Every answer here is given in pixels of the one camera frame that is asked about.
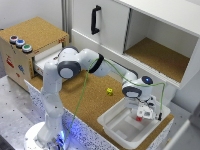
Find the green line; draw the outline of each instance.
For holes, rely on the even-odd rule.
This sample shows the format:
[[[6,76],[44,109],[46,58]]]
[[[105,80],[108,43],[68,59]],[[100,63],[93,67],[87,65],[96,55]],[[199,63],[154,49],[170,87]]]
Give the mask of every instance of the green line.
[[[69,129],[68,129],[68,131],[67,131],[66,136],[65,136],[64,143],[65,143],[65,141],[67,140],[67,137],[68,137],[68,135],[69,135],[69,133],[70,133],[70,130],[71,130],[71,128],[72,128],[72,125],[73,125],[74,120],[75,120],[75,117],[76,117],[76,113],[77,113],[77,111],[78,111],[78,108],[79,108],[79,106],[80,106],[81,100],[82,100],[82,98],[83,98],[83,94],[84,94],[84,91],[85,91],[85,87],[86,87],[86,82],[87,82],[89,70],[90,70],[90,68],[92,67],[92,65],[93,65],[98,59],[99,59],[99,58],[95,59],[95,60],[90,64],[90,67],[89,67],[89,69],[88,69],[88,71],[87,71],[87,73],[86,73],[86,78],[85,78],[85,82],[84,82],[84,85],[83,85],[83,90],[82,90],[82,93],[81,93],[81,97],[80,97],[79,102],[78,102],[78,105],[77,105],[77,107],[76,107],[76,111],[75,111],[75,113],[74,113],[74,116],[73,116],[71,125],[70,125],[70,127],[69,127]],[[119,72],[119,70],[118,70],[111,62],[109,62],[108,60],[105,60],[105,59],[104,59],[104,61],[106,61],[108,64],[110,64],[110,65],[119,73],[119,75],[120,75],[122,78],[124,78],[126,81],[128,81],[129,83],[134,84],[134,85],[136,85],[136,86],[149,87],[149,86],[157,86],[157,85],[163,84],[162,95],[161,95],[161,105],[160,105],[160,111],[162,111],[162,100],[163,100],[163,94],[164,94],[164,90],[165,90],[165,84],[164,84],[164,83],[157,83],[157,84],[152,84],[152,85],[139,85],[139,84],[132,83],[131,81],[129,81],[128,79],[126,79],[126,78]]]

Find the yellow object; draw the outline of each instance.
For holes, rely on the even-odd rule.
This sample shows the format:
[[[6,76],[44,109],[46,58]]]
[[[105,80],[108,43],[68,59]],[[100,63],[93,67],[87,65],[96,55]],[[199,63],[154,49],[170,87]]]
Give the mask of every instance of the yellow object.
[[[113,89],[108,88],[107,89],[107,95],[113,95]]]

